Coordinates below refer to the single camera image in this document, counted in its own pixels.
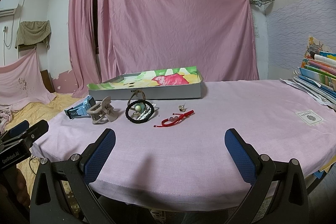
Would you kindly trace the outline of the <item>person's left hand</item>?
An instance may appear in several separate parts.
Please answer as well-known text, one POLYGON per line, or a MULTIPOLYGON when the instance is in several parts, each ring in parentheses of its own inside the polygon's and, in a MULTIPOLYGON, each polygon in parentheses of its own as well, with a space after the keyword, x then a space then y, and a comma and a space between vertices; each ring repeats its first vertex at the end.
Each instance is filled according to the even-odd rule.
POLYGON ((21 213, 30 207, 26 179, 16 166, 1 171, 1 208, 21 213))

